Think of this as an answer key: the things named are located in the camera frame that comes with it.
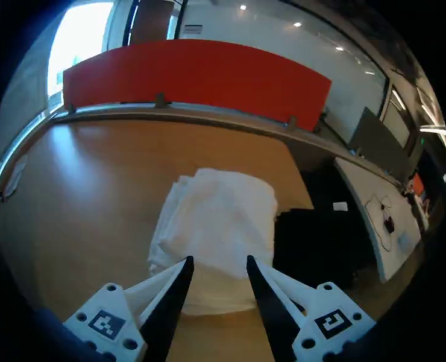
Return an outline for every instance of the ceiling light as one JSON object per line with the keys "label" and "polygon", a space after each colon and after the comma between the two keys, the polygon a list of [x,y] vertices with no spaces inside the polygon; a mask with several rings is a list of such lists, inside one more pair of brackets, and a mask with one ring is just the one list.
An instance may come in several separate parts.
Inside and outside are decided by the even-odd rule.
{"label": "ceiling light", "polygon": [[421,104],[422,109],[424,109],[425,113],[429,116],[430,120],[432,121],[432,123],[434,123],[435,125],[439,125],[436,117],[434,117],[434,115],[432,114],[432,112],[430,111],[429,108],[427,108],[427,106],[425,104]]}
{"label": "ceiling light", "polygon": [[397,98],[397,101],[399,102],[400,106],[402,107],[403,110],[406,110],[406,106],[404,105],[404,102],[402,102],[402,99],[400,99],[399,94],[397,93],[397,91],[395,89],[392,90],[392,93],[395,95],[395,97]]}
{"label": "ceiling light", "polygon": [[440,135],[446,136],[446,129],[442,128],[420,128],[420,131],[427,133],[439,133]]}

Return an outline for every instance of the cable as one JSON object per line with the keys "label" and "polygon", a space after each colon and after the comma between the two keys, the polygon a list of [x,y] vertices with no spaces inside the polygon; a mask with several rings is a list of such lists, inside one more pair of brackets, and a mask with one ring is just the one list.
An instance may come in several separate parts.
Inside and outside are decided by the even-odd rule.
{"label": "cable", "polygon": [[370,219],[370,222],[372,223],[372,227],[374,228],[374,231],[375,231],[375,233],[377,234],[377,236],[378,236],[378,238],[379,238],[379,240],[380,240],[380,245],[382,246],[382,248],[383,248],[386,252],[390,253],[390,252],[392,251],[392,235],[389,234],[390,239],[391,239],[391,246],[390,246],[390,248],[386,248],[385,245],[384,245],[384,242],[383,242],[383,240],[382,240],[382,237],[380,236],[380,234],[377,232],[377,229],[375,228],[374,220],[372,220],[372,216],[370,216],[369,210],[368,210],[368,208],[367,208],[367,205],[369,205],[369,204],[372,202],[373,198],[375,198],[375,199],[377,200],[377,202],[379,203],[379,205],[380,205],[380,210],[382,211],[382,216],[383,216],[383,218],[384,218],[384,221],[385,221],[385,219],[386,219],[386,217],[385,217],[385,211],[389,214],[389,217],[391,217],[391,213],[389,212],[388,209],[390,209],[390,208],[392,207],[392,202],[391,202],[391,205],[388,206],[388,205],[384,204],[382,201],[383,201],[385,198],[387,198],[389,201],[391,201],[390,198],[389,198],[389,196],[385,195],[383,198],[381,198],[381,199],[379,200],[376,194],[372,194],[371,198],[365,203],[365,210],[366,210],[366,212],[367,212],[367,215],[369,215],[369,219]]}

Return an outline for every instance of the white towel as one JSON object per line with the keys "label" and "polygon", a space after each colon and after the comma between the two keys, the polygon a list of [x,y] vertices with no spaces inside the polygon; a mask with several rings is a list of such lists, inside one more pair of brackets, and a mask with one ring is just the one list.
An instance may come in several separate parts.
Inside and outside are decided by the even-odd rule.
{"label": "white towel", "polygon": [[173,184],[151,241],[152,275],[192,255],[195,271],[186,314],[254,308],[247,256],[271,265],[277,201],[266,182],[241,173],[200,169]]}

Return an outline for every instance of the red object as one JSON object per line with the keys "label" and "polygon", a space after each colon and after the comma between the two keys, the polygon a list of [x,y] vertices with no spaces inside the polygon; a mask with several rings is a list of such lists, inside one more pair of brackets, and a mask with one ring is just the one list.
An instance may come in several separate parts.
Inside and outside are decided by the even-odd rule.
{"label": "red object", "polygon": [[417,196],[420,196],[424,190],[424,185],[422,184],[422,180],[419,177],[418,173],[415,173],[413,181],[414,181],[414,186],[413,186],[414,192]]}
{"label": "red object", "polygon": [[166,40],[104,52],[64,71],[64,103],[166,101],[236,109],[313,130],[331,81],[270,52],[212,40]]}

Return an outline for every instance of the wooden table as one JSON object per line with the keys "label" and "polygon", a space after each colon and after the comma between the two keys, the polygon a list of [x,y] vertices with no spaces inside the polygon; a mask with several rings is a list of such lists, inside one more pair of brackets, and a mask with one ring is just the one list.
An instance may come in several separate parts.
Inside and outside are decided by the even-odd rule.
{"label": "wooden table", "polygon": [[[0,204],[0,245],[23,294],[66,320],[106,282],[149,277],[149,244],[171,185],[203,167],[275,189],[279,211],[313,208],[275,139],[164,121],[54,125],[28,151],[19,187]],[[257,310],[181,316],[169,360],[273,360]]]}

